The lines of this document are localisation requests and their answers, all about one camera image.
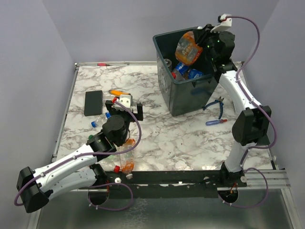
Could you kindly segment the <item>pocari sweat blue bottle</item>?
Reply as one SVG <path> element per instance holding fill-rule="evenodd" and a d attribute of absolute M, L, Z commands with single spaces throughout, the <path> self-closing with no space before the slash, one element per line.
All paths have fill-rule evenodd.
<path fill-rule="evenodd" d="M 196 69 L 191 69 L 188 73 L 188 79 L 200 78 L 203 76 L 203 73 Z"/>

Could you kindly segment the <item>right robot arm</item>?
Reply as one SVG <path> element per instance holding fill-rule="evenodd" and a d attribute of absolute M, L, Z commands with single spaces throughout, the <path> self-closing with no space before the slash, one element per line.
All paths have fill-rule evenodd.
<path fill-rule="evenodd" d="M 229 187 L 244 175 L 248 150 L 259 146 L 266 137 L 271 108 L 262 106 L 240 79 L 240 70 L 231 60 L 235 36 L 210 24 L 193 30 L 195 43 L 203 48 L 202 56 L 215 71 L 217 82 L 230 95 L 238 118 L 232 127 L 233 148 L 222 163 L 219 181 Z"/>

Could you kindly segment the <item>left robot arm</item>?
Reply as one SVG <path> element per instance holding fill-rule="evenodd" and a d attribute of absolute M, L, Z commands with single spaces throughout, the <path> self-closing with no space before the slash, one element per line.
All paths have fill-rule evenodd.
<path fill-rule="evenodd" d="M 15 206 L 23 206 L 27 213 L 32 213 L 65 192 L 82 187 L 101 188 L 109 185 L 107 175 L 98 162 L 110 155 L 129 153 L 138 146 L 139 141 L 130 148 L 117 151 L 118 147 L 127 143 L 131 122 L 138 126 L 138 138 L 141 139 L 143 108 L 138 103 L 137 111 L 134 112 L 126 99 L 107 100 L 105 104 L 110 117 L 102 125 L 101 131 L 80 148 L 46 166 L 37 169 L 25 167 L 19 172 Z"/>

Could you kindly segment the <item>clear glass jar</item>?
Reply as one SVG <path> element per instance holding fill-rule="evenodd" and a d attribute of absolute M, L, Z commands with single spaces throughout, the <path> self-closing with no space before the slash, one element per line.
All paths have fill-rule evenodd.
<path fill-rule="evenodd" d="M 170 59 L 164 59 L 165 65 L 167 66 L 167 68 L 169 69 L 169 71 L 172 70 L 172 61 Z"/>

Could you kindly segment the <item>orange crushed bottle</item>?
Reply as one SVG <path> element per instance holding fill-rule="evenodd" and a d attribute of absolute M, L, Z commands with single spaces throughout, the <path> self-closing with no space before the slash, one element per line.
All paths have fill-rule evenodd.
<path fill-rule="evenodd" d="M 196 62 L 203 48 L 195 43 L 193 31 L 185 33 L 178 41 L 175 57 L 184 65 L 190 66 Z"/>

